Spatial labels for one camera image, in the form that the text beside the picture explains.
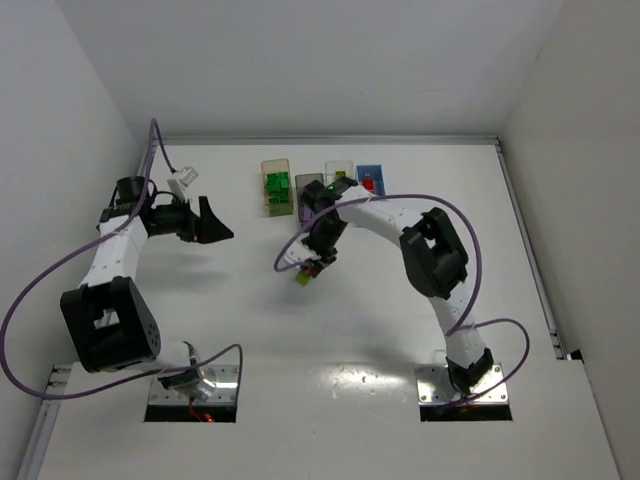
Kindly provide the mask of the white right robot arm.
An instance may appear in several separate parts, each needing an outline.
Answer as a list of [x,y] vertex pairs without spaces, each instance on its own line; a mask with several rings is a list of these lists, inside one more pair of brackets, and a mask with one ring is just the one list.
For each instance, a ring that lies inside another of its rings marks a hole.
[[453,387],[464,397],[489,372],[491,350],[471,323],[468,253],[447,213],[437,207],[417,212],[388,196],[376,195],[355,180],[342,177],[326,186],[314,180],[300,194],[313,214],[309,234],[288,250],[300,264],[298,278],[317,277],[337,260],[336,243],[356,224],[398,247],[410,285],[425,296],[445,338],[446,362]]

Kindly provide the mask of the red green lego stack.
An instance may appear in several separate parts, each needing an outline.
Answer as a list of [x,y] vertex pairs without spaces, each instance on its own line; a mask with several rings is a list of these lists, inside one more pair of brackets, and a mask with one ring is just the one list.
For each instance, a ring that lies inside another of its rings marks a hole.
[[322,268],[318,265],[303,266],[296,273],[295,281],[301,286],[306,286],[312,280],[316,279],[321,271]]

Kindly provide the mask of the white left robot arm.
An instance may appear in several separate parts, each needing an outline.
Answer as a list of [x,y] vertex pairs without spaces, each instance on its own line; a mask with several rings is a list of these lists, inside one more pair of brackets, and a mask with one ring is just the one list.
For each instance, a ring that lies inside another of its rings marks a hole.
[[199,357],[186,341],[162,341],[135,284],[140,253],[154,236],[174,234],[187,243],[213,244],[234,234],[204,196],[197,212],[179,197],[163,205],[154,200],[143,177],[117,181],[114,203],[100,217],[101,242],[90,270],[78,288],[62,294],[60,307],[87,372],[155,370],[165,389],[187,391],[202,380]]

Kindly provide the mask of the green square lego brick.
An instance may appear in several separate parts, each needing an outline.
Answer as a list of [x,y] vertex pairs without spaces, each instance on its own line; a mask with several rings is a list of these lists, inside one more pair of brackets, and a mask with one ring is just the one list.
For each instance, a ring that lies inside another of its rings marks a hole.
[[290,178],[287,172],[269,173],[266,176],[264,188],[269,205],[285,204],[290,201]]

